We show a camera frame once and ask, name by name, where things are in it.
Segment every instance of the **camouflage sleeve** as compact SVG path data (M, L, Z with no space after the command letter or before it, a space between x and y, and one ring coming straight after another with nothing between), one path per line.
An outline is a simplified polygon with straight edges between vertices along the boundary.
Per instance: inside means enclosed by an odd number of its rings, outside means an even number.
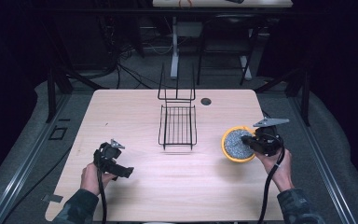
M63 206L53 223L77 224L92 223L99 199L95 194L79 189Z
M318 214L302 189L289 189L278 194L278 202L286 224L324 224L324 219Z

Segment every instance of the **dish rack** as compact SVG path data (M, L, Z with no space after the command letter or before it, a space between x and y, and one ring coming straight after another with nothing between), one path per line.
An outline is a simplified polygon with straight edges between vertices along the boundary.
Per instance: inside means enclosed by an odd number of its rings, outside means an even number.
M178 76L175 87L167 87L162 65L158 99L164 104L160 110L158 143L164 150L166 146L190 146L193 149L197 144L196 107L192 104L196 99L194 66L190 82L185 83L190 86L183 86Z

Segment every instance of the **wooden table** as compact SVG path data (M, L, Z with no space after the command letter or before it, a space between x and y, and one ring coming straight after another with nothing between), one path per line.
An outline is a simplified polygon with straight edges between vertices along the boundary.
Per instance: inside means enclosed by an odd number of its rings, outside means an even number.
M180 0L153 0L154 7L179 7ZM181 0L182 7L291 7L291 0L244 0L241 4L226 0Z
M153 0L153 7L276 7L285 8L293 5L291 0L244 0L242 3L233 3L226 0ZM177 27L179 26L176 21L176 17L172 18L172 63L171 63L171 77L176 78L178 74L178 63L179 63L179 50L177 41ZM241 57L242 66L246 65L246 58ZM245 73L247 78L252 78L250 70Z
M107 220L114 221L240 221L257 220L267 174L259 159L228 160L220 141L231 127L252 125L263 116L249 90L196 90L198 142L190 146L158 143L160 109L155 90L101 90L90 101L72 151L54 192L46 219L52 220L77 191L82 169L95 149L115 138L126 148L117 163L135 167L130 178L106 188ZM212 103L203 105L200 100ZM274 184L270 185L265 220L282 220ZM99 202L94 220L102 219Z

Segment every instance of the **hand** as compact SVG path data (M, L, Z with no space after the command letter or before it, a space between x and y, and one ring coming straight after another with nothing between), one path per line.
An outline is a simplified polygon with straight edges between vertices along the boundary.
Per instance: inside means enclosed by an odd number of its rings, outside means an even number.
M264 165L264 168L266 168L267 174L269 174L272 167L277 162L280 153L281 153L281 149L277 151L277 154L268 157L255 151L255 155L257 156L258 159L261 160L261 162ZM285 149L283 161L281 162L280 167L278 167L274 176L272 177L272 180L278 187L279 192L283 192L287 189L292 189L295 187L292 183L291 165L292 165L292 154L290 153L289 150Z
M102 176L103 188L105 189L109 181L115 177L116 176L112 174L103 174ZM98 176L97 176L97 167L95 166L94 163L88 164L87 167L83 169L83 173L81 175L80 188L86 189L97 196L100 194L100 188L99 188Z

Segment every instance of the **cable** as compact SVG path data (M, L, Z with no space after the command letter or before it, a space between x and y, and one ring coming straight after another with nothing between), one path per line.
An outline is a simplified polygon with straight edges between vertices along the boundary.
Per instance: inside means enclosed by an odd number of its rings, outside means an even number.
M266 214L266 209L267 209L267 202L268 202L268 199L269 199L269 184L270 184L270 182L272 180L272 177L274 176L275 172L279 168L279 165L283 161L284 151L285 151L285 148L284 148L284 145L283 145L283 140L280 141L277 137L275 137L273 135L270 135L270 134L267 134L267 133L263 133L263 134L265 136L274 138L275 140L277 140L280 143L280 145L281 145L281 153L280 153L280 155L279 155L279 157L277 159L277 162L272 167L272 169L269 171L269 174L267 176L266 184L264 186L263 204L262 204L262 207L261 207L260 218L258 219L257 224L262 224L262 222L264 220L264 215Z
M10 215L14 212L14 210L22 203L22 201L42 182L57 166L60 164L60 162L65 158L65 156L71 151L72 146L70 146L65 153L60 157L60 159L54 164L53 167L44 175L42 178L39 179L20 199L19 201L10 209L10 211L5 216L5 219L2 221L2 224L4 224L7 219L10 217Z
M105 224L107 208L106 208L106 197L105 197L104 188L103 188L103 173L101 171L101 158L98 159L97 176L98 176L98 186L99 186L100 193L101 193L101 201L103 202L103 221L102 221L102 223Z

